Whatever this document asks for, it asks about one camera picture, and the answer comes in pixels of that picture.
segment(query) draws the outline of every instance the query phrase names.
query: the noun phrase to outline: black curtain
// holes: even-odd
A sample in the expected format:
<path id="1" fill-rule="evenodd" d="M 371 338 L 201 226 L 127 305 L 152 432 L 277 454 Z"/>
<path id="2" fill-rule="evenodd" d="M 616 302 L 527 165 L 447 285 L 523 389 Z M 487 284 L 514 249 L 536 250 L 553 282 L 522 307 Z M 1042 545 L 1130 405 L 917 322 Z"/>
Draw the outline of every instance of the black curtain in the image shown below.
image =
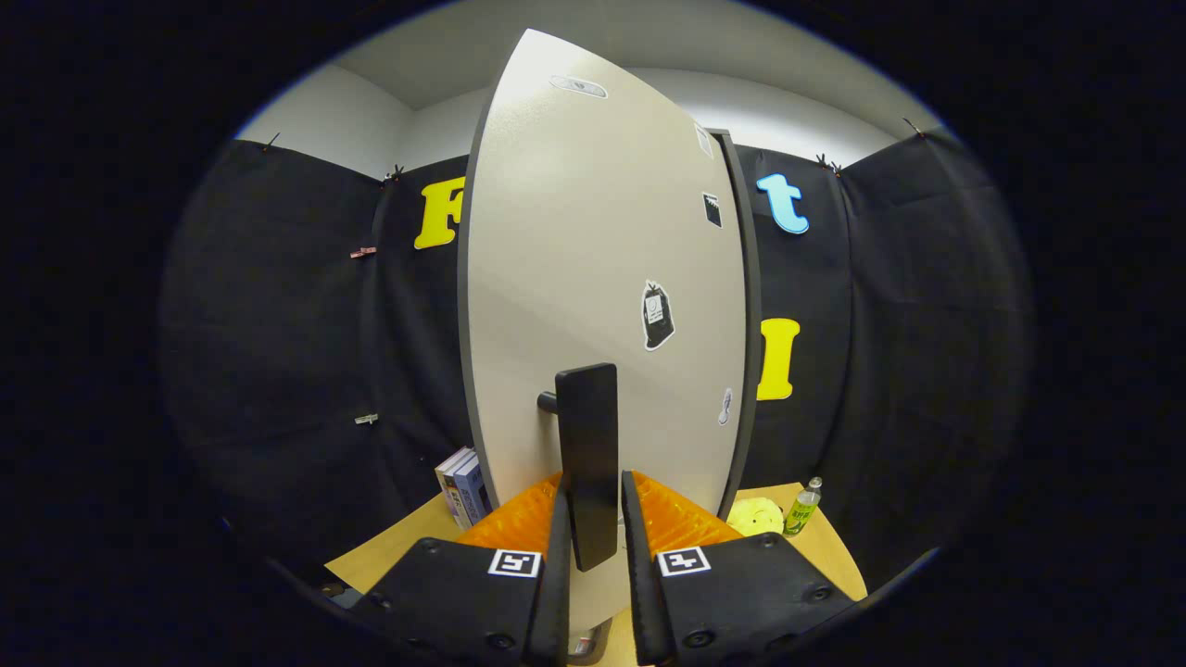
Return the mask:
<path id="1" fill-rule="evenodd" d="M 822 507 L 873 590 L 984 500 L 1020 420 L 1033 312 L 1008 208 L 950 134 L 894 144 L 839 180 L 852 347 Z"/>
<path id="2" fill-rule="evenodd" d="M 738 155 L 763 317 L 801 325 L 793 393 L 758 402 L 742 485 L 822 475 L 872 590 L 955 533 L 1008 449 L 1028 363 L 1024 259 L 995 188 L 943 132 L 840 177 Z M 228 517 L 308 572 L 433 497 L 434 465 L 471 444 L 458 244 L 413 244 L 422 190 L 466 163 L 381 184 L 236 141 L 174 240 L 161 301 L 174 420 Z M 772 173 L 799 189 L 806 233 L 774 223 L 757 188 Z"/>
<path id="3" fill-rule="evenodd" d="M 423 501 L 361 354 L 380 183 L 234 141 L 193 193 L 160 299 L 166 405 L 234 531 L 313 582 Z"/>
<path id="4" fill-rule="evenodd" d="M 745 489 L 805 482 L 818 465 L 844 382 L 852 278 L 844 205 L 833 171 L 785 153 L 737 150 L 758 239 L 761 317 L 799 324 L 791 347 L 793 390 L 785 399 L 758 401 L 741 475 Z M 799 189 L 795 212 L 809 224 L 803 234 L 776 224 L 770 197 L 757 186 L 776 173 Z"/>

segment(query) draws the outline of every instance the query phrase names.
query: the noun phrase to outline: binder clip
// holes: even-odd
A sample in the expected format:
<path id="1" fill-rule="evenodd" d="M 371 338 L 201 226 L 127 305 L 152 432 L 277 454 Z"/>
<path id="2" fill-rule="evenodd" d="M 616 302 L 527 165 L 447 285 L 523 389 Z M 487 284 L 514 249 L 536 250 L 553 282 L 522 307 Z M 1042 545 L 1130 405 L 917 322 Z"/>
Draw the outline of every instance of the binder clip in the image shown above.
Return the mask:
<path id="1" fill-rule="evenodd" d="M 398 183 L 400 182 L 400 174 L 402 174 L 402 173 L 403 173 L 403 167 L 400 166 L 400 165 L 395 165 L 395 171 L 389 171 L 387 173 L 387 176 L 383 177 L 383 182 L 378 184 L 378 189 L 382 190 L 383 188 L 387 188 L 387 182 L 388 180 L 393 180 L 395 183 Z"/>

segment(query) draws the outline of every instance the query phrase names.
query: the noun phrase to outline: stack of books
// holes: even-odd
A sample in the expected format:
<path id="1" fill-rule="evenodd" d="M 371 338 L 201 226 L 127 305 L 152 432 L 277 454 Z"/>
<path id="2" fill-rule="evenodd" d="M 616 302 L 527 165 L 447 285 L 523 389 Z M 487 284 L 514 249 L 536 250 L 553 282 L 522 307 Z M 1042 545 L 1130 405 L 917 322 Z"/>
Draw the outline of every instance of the stack of books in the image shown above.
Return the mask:
<path id="1" fill-rule="evenodd" d="M 436 466 L 436 481 L 448 501 L 453 520 L 466 531 L 490 514 L 490 494 L 482 477 L 478 452 L 463 447 Z"/>

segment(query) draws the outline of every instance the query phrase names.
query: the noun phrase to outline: yellow sponge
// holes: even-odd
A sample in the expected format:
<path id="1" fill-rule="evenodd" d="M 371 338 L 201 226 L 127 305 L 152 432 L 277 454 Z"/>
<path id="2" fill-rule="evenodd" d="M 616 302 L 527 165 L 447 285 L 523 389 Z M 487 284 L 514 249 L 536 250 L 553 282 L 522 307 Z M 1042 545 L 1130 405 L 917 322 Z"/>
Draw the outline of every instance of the yellow sponge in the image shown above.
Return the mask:
<path id="1" fill-rule="evenodd" d="M 783 510 L 770 498 L 740 498 L 733 502 L 728 525 L 745 536 L 783 532 Z"/>

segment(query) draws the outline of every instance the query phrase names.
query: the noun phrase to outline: light wood surface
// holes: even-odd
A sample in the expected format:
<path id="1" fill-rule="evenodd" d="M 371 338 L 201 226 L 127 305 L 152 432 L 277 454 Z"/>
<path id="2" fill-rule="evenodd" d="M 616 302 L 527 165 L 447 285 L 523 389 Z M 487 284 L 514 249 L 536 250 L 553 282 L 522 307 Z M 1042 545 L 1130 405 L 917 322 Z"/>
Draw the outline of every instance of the light wood surface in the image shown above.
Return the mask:
<path id="1" fill-rule="evenodd" d="M 785 517 L 791 509 L 791 503 L 795 502 L 795 496 L 802 490 L 803 484 L 792 483 L 760 489 L 742 489 L 738 491 L 737 497 L 767 497 L 783 508 Z M 460 535 L 461 529 L 453 521 L 453 515 L 448 510 L 448 501 L 444 495 L 439 495 L 395 526 L 326 563 L 325 566 L 351 587 L 365 593 L 412 548 L 412 545 L 416 544 L 416 540 L 421 538 L 457 540 Z M 861 571 L 853 561 L 852 554 L 848 553 L 848 547 L 844 546 L 831 522 L 828 521 L 822 507 L 816 510 L 798 535 L 786 539 L 848 597 L 859 601 L 868 595 Z M 598 665 L 635 667 L 635 634 L 629 606 L 614 615 L 605 655 Z"/>
<path id="2" fill-rule="evenodd" d="M 783 508 L 783 520 L 786 520 L 795 496 L 799 495 L 802 490 L 803 484 L 795 482 L 779 487 L 741 489 L 735 497 L 738 500 L 767 497 Z M 828 516 L 823 512 L 823 506 L 827 503 L 828 496 L 824 496 L 820 508 L 808 520 L 808 525 L 799 531 L 798 535 L 786 538 L 786 541 L 791 542 L 791 546 L 802 553 L 811 565 L 815 565 L 824 577 L 831 579 L 836 587 L 844 591 L 844 595 L 854 601 L 865 599 L 869 595 L 865 590 L 865 578 L 861 577 L 861 571 L 856 567 L 853 555 L 848 553 L 844 541 L 840 539 L 836 529 L 828 521 Z"/>

